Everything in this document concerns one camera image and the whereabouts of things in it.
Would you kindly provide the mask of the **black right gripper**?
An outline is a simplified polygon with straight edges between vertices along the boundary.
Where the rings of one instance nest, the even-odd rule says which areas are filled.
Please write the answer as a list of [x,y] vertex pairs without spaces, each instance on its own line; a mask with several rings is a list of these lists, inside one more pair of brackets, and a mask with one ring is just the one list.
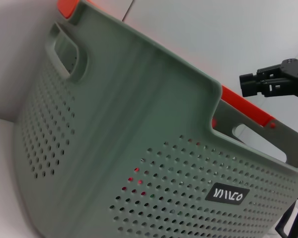
[[298,97],[298,59],[283,60],[281,65],[258,69],[255,74],[239,76],[243,97],[261,93],[264,97]]

